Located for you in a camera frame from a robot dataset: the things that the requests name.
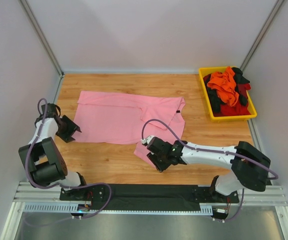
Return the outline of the pink t shirt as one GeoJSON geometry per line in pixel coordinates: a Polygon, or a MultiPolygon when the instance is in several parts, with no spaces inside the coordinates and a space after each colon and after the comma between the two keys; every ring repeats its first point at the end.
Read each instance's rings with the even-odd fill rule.
{"type": "Polygon", "coordinates": [[[183,97],[153,97],[115,92],[82,91],[73,134],[79,143],[135,144],[134,155],[149,165],[141,139],[150,135],[172,143],[182,137],[185,121],[183,97]]]}

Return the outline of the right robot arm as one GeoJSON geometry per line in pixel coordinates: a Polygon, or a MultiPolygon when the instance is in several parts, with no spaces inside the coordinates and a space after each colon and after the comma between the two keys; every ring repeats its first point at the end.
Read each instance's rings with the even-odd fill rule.
{"type": "Polygon", "coordinates": [[[234,191],[249,189],[264,192],[268,181],[270,159],[254,146],[240,141],[237,146],[214,147],[176,140],[174,143],[149,136],[142,141],[147,157],[163,172],[175,165],[209,165],[230,170],[214,177],[212,191],[228,196],[234,191]]]}

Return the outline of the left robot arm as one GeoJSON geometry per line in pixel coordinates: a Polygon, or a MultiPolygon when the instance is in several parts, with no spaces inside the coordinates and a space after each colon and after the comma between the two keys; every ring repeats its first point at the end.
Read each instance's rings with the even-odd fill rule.
{"type": "Polygon", "coordinates": [[[55,137],[65,143],[73,142],[74,133],[80,127],[54,103],[38,105],[39,117],[35,120],[36,131],[32,140],[19,148],[19,156],[29,183],[39,189],[60,186],[63,191],[78,191],[86,185],[84,177],[78,172],[68,170],[55,137]]]}

